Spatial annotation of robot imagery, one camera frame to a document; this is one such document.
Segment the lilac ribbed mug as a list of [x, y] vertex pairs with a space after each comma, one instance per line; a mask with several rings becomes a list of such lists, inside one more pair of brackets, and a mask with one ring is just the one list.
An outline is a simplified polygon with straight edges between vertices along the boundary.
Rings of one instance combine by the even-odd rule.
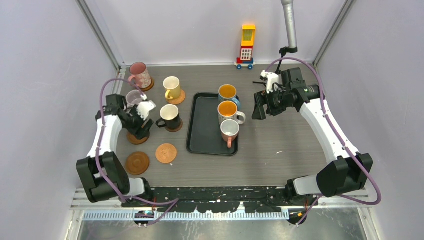
[[138, 105], [139, 103], [143, 102], [142, 95], [139, 90], [132, 90], [130, 91], [126, 97], [127, 102], [127, 108], [132, 108], [134, 105]]

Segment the black white-inside mug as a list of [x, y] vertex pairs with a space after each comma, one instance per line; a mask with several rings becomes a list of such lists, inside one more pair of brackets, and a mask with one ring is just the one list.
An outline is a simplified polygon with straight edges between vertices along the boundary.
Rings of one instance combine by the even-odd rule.
[[181, 123], [179, 109], [176, 105], [167, 104], [160, 109], [160, 118], [156, 121], [158, 128], [177, 128]]

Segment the salmon pink mug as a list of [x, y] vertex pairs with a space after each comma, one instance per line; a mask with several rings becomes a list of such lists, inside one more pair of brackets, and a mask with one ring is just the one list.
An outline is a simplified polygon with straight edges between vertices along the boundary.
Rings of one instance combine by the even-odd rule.
[[233, 142], [238, 137], [240, 131], [239, 124], [232, 119], [224, 120], [220, 125], [220, 132], [222, 139], [226, 142], [227, 147], [230, 149]]

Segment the dusty pink mug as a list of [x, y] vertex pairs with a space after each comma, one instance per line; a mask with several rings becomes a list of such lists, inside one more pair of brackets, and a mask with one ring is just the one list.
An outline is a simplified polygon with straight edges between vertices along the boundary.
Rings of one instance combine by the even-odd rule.
[[140, 79], [150, 79], [151, 76], [147, 66], [143, 62], [133, 63], [129, 68], [130, 76], [128, 80], [139, 87]]

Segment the woven rattan coaster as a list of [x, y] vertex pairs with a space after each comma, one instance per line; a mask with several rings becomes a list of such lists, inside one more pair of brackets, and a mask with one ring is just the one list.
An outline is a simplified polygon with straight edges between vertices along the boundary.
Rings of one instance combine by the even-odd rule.
[[166, 101], [169, 104], [179, 105], [179, 104], [181, 104], [185, 100], [185, 98], [186, 98], [186, 93], [185, 93], [184, 90], [181, 90], [180, 96], [178, 98], [175, 98], [175, 99], [166, 99]]
[[177, 157], [176, 147], [170, 143], [161, 144], [155, 152], [156, 159], [162, 164], [170, 164]]

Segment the dark walnut round coaster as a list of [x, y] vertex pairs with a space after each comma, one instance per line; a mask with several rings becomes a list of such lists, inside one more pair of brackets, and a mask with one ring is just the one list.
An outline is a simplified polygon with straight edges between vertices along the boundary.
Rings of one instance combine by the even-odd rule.
[[166, 129], [168, 132], [175, 133], [175, 132], [178, 132], [179, 130], [181, 130], [181, 129], [182, 129], [183, 124], [184, 124], [184, 123], [183, 123], [183, 121], [181, 121], [178, 127], [176, 127], [176, 128], [169, 128], [169, 127], [167, 127], [167, 126], [166, 126], [166, 127], [165, 127], [165, 129]]

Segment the yellow mug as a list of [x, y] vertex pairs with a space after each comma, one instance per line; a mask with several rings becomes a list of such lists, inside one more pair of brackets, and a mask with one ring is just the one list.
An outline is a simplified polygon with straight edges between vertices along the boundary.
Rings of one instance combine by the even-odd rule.
[[175, 76], [169, 76], [164, 79], [163, 87], [166, 89], [165, 98], [167, 100], [174, 100], [181, 95], [180, 80]]

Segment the black plastic tray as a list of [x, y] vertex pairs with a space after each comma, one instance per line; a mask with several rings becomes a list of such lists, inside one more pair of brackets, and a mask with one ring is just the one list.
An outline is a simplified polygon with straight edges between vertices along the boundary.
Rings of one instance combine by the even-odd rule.
[[239, 140], [228, 148], [221, 135], [218, 118], [219, 95], [198, 92], [193, 97], [186, 149], [192, 154], [234, 156], [239, 150]]

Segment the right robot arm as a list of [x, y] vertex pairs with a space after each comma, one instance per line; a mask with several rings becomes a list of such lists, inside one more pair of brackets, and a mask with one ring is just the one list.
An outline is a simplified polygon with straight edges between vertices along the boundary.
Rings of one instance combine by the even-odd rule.
[[288, 108], [295, 108], [310, 125], [327, 161], [319, 173], [287, 181], [287, 202], [299, 205], [306, 195], [329, 198], [362, 190], [368, 180], [362, 170], [370, 171], [373, 159], [348, 141], [328, 109], [327, 101], [321, 99], [319, 85], [307, 85], [300, 68], [280, 74], [264, 70], [260, 79], [266, 88], [254, 94], [252, 119], [264, 120], [267, 115], [277, 116]]

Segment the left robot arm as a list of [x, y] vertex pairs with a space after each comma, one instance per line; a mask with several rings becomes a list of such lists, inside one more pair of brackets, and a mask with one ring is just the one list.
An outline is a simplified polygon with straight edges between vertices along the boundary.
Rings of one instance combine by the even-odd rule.
[[151, 101], [141, 101], [127, 109], [123, 95], [106, 96], [106, 105], [95, 116], [97, 132], [86, 158], [76, 162], [76, 170], [90, 202], [106, 201], [119, 195], [134, 196], [141, 207], [153, 202], [149, 183], [143, 177], [129, 178], [116, 150], [120, 132], [126, 129], [137, 140], [150, 136], [153, 120], [149, 112], [156, 108]]

